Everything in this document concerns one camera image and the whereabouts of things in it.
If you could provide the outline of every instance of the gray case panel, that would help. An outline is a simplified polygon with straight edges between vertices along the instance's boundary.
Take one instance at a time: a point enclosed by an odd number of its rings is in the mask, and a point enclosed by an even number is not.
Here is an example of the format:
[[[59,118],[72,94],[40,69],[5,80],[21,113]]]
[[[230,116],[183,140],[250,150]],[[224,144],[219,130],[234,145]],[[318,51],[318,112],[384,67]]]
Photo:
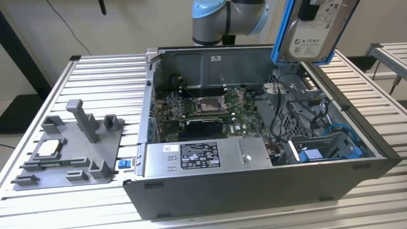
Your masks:
[[[143,219],[258,210],[340,199],[387,161],[128,181],[123,187]]]
[[[271,51],[272,47],[166,50],[162,54],[162,67],[166,69],[162,81],[168,85],[170,76],[180,74],[190,88],[263,83],[275,68]]]

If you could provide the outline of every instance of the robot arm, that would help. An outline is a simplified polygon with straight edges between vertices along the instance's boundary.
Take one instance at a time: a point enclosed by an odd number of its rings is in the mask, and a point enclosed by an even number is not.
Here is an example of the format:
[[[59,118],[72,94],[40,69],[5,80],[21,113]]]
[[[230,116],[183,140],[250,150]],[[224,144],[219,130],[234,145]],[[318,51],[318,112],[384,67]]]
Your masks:
[[[195,0],[192,6],[194,42],[216,45],[223,35],[259,33],[268,17],[264,0]]]

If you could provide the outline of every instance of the small blue component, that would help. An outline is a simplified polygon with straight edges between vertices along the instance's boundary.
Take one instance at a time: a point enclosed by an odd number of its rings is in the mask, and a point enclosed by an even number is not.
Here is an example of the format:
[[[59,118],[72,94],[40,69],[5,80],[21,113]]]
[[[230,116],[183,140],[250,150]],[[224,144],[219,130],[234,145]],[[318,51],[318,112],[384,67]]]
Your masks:
[[[299,153],[299,160],[300,163],[306,163],[306,162],[316,162],[316,161],[336,161],[336,160],[343,160],[343,159],[358,159],[362,158],[362,150],[359,147],[355,147],[352,149],[352,152],[350,155],[343,155],[339,158],[323,158],[320,152],[318,149],[308,149],[308,150],[303,150]]]
[[[352,150],[352,152],[351,152],[351,154],[347,155],[347,159],[358,159],[358,158],[362,158],[362,155],[363,155],[363,153],[362,153],[360,148],[359,148],[359,147],[355,147],[354,150]]]
[[[318,149],[308,149],[299,153],[299,159],[302,162],[308,162],[323,159],[323,156]]]
[[[132,167],[132,161],[131,160],[120,160],[119,161],[119,169],[131,168],[131,167]]]
[[[226,0],[195,0],[192,4],[192,18],[204,18],[218,12]]]

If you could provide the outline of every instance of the power supply label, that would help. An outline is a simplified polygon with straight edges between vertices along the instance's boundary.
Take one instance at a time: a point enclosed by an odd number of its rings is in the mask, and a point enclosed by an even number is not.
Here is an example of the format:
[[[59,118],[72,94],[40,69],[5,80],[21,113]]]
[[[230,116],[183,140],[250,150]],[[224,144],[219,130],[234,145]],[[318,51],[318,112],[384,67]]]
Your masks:
[[[183,169],[220,167],[216,142],[180,145],[180,167]]]

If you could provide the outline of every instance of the metal rack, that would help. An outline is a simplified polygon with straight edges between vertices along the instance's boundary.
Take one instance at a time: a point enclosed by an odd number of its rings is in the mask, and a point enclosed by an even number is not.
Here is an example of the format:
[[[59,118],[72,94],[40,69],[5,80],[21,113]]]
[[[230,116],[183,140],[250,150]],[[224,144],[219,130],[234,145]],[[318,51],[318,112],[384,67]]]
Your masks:
[[[374,56],[407,80],[407,43],[371,44],[366,55]]]
[[[136,155],[144,66],[144,55],[82,57],[68,63],[0,173],[3,227],[406,228],[407,111],[339,51],[322,69],[404,160],[380,179],[362,182],[338,202],[151,222],[140,218],[120,186],[132,168],[116,168],[118,174],[108,184],[13,191],[11,180],[20,173],[19,166],[40,138],[43,118],[47,115],[60,115],[66,120],[74,118],[64,111],[68,99],[83,99],[86,112],[94,113],[96,118],[114,111],[126,120],[118,159]]]

